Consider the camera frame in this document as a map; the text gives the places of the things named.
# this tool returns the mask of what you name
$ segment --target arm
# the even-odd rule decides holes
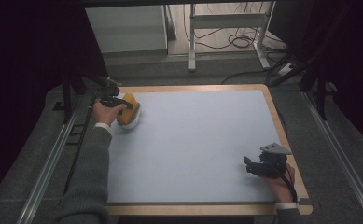
[[[285,173],[285,177],[294,183],[295,169],[289,164],[286,165],[288,172]],[[265,176],[260,176],[264,179],[273,195],[276,197],[276,210],[278,224],[300,224],[304,223],[300,216],[297,205],[292,200],[291,192],[283,179],[272,179]]]
[[[110,125],[125,105],[107,108],[100,103],[93,106],[93,114],[98,122],[91,136],[79,152],[68,191],[62,199],[62,211],[58,215],[60,223],[106,223],[108,212],[107,179],[108,147],[112,135]]]

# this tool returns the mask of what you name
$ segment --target yellow object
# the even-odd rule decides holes
[[[138,108],[138,103],[134,99],[134,96],[131,93],[126,93],[123,96],[123,100],[126,102],[133,104],[133,109],[124,109],[122,111],[122,115],[118,115],[118,122],[122,125],[127,125],[131,122],[134,112],[136,112]]]

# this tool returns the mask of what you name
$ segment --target sleeve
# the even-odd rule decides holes
[[[79,152],[69,189],[57,220],[62,223],[106,223],[107,181],[111,134],[96,127]]]
[[[295,203],[277,203],[278,224],[305,223]]]

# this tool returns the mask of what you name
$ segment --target metal leg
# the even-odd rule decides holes
[[[194,4],[190,4],[190,41],[189,41],[189,64],[188,68],[190,72],[194,72],[196,70],[196,55],[195,55],[195,26],[194,26],[194,17],[195,17],[195,7]]]
[[[270,66],[269,66],[268,60],[265,57],[265,54],[263,53],[262,42],[263,42],[263,38],[265,37],[266,30],[268,29],[269,20],[271,19],[273,4],[274,4],[274,2],[270,2],[269,8],[265,12],[265,18],[264,18],[262,26],[260,28],[258,40],[256,42],[254,42],[254,48],[257,52],[260,63],[262,64],[262,67],[265,70],[270,69]]]

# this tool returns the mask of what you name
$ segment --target person's left hand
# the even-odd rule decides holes
[[[93,105],[93,114],[97,123],[105,123],[111,126],[112,122],[117,118],[118,112],[125,109],[126,105],[117,105],[115,107],[106,107],[100,103],[100,100],[96,100]]]

